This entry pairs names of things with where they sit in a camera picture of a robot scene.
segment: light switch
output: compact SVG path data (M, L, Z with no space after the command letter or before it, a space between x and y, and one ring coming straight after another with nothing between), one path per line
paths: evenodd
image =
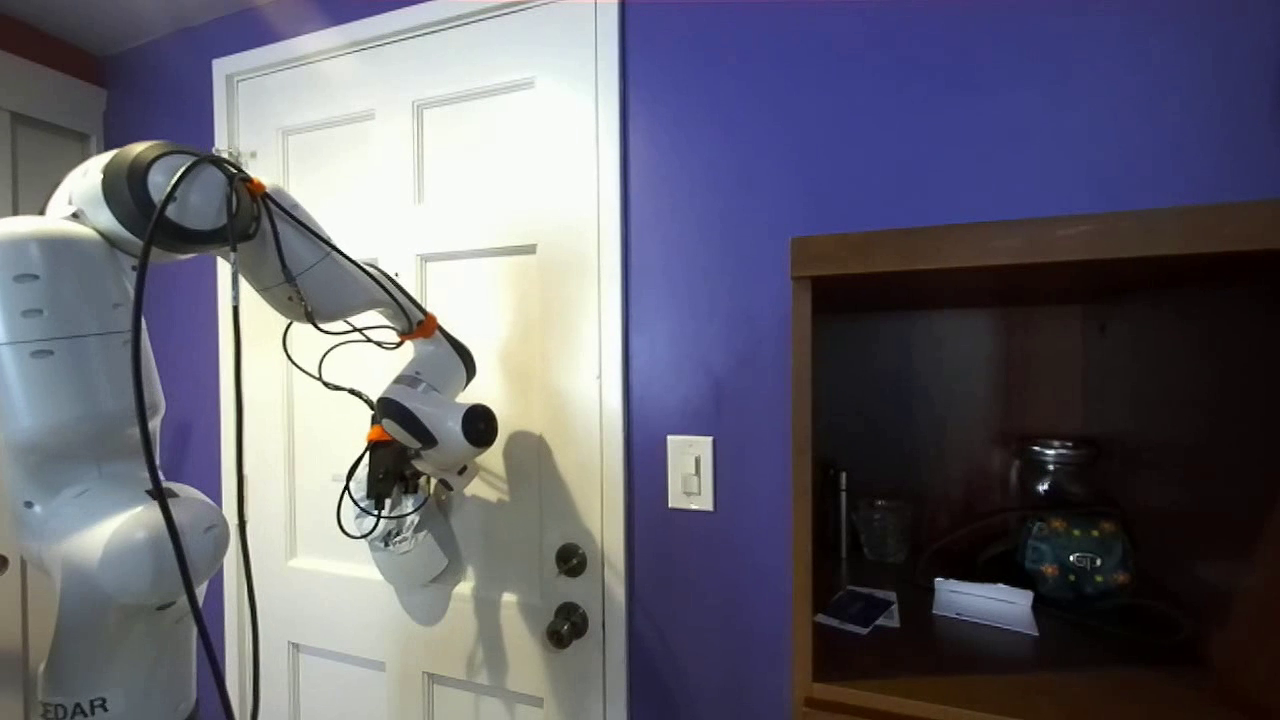
M668 435L668 507L717 507L717 450L710 435Z

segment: white door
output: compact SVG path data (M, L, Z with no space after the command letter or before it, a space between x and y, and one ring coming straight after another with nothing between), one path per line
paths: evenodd
M0 50L0 217L38 211L55 178L98 142L103 93ZM19 564L0 510L0 714L29 714L50 588Z
M242 299L242 497L271 720L622 714L612 19L585 0L442 0L216 62L219 142L292 186L353 255L390 261L477 353L464 400L505 426L450 505L458 585L400 604L331 520L369 410L292 373L278 319ZM390 373L374 353L326 360L363 393ZM581 576L557 568L566 544L589 557ZM240 604L229 571L242 702ZM566 604L589 633L557 648L549 625Z

